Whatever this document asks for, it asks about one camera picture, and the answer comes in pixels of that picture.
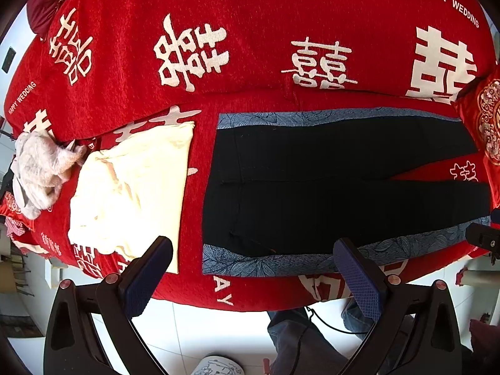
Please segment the white patterned slipper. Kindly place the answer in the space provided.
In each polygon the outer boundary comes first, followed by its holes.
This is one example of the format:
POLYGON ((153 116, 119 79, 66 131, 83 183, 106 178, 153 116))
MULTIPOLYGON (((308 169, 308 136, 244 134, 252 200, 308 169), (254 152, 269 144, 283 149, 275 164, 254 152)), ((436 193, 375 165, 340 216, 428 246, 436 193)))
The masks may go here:
POLYGON ((243 367, 225 356, 205 356, 192 371, 192 375, 244 375, 243 367))

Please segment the red wedding print sofa cover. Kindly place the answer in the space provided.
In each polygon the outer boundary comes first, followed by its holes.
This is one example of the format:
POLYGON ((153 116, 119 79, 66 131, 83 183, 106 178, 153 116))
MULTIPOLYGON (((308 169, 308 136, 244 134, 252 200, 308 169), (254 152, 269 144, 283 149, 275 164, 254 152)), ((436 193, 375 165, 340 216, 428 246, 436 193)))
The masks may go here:
MULTIPOLYGON (((64 0, 47 38, 33 35, 3 104, 16 139, 45 131, 61 147, 85 146, 84 164, 137 132, 195 124, 178 246, 154 297, 235 312, 300 307, 349 289, 337 266, 279 277, 203 272, 203 203, 221 114, 409 108, 457 118, 469 132, 458 95, 499 67, 498 28, 479 0, 64 0)), ((12 240, 104 278, 132 260, 69 242, 83 164, 33 220, 35 231, 12 240)), ((492 212, 499 188, 490 192, 492 212)), ((473 253, 464 232, 442 250, 375 263, 409 282, 473 253)))

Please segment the black pants grey patterned trim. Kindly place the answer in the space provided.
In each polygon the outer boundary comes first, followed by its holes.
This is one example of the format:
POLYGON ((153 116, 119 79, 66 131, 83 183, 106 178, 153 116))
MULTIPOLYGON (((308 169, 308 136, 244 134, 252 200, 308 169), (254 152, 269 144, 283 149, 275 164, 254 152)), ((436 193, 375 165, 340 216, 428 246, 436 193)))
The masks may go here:
POLYGON ((457 118, 395 107, 219 116, 202 270, 332 273, 337 240, 385 265, 457 244, 490 220, 475 142, 457 118))

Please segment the small red embroidered pillow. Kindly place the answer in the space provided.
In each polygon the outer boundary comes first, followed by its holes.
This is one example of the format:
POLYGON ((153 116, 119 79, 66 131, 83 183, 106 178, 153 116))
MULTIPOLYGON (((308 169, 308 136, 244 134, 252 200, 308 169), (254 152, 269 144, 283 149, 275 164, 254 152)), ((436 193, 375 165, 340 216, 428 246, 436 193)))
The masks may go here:
POLYGON ((5 227, 7 237, 13 239, 13 236, 22 236, 28 231, 34 232, 34 221, 29 220, 20 210, 14 196, 6 191, 1 201, 1 216, 5 217, 5 227))

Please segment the red embroidered cushion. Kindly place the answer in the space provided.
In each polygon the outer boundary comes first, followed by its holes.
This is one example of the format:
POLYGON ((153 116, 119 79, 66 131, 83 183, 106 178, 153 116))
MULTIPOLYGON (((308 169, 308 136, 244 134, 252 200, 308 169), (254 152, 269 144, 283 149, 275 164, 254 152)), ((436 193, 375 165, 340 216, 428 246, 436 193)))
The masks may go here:
POLYGON ((491 189, 499 188, 499 67, 473 80, 455 102, 460 118, 484 155, 491 189))

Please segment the cream folded cloth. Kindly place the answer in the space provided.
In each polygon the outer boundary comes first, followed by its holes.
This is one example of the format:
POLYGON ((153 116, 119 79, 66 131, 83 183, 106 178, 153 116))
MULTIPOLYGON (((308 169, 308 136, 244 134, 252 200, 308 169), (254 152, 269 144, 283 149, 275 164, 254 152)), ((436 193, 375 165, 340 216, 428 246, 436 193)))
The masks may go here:
POLYGON ((156 126, 92 152, 70 201, 69 242, 127 261, 160 236, 178 246, 194 126, 156 126))

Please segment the blue jeans leg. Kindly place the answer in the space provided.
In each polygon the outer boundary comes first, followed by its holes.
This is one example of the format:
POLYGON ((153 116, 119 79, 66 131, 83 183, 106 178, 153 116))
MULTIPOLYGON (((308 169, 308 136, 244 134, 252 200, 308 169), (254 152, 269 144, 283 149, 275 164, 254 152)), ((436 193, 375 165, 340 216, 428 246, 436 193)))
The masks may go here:
MULTIPOLYGON (((304 307, 267 313, 268 333, 277 352, 271 374, 338 374, 348 362, 308 319, 304 307)), ((373 320, 363 315, 354 298, 345 304, 341 317, 345 328, 352 333, 368 333, 374 325, 373 320)), ((413 317, 405 316, 378 374, 393 370, 412 327, 413 317)))

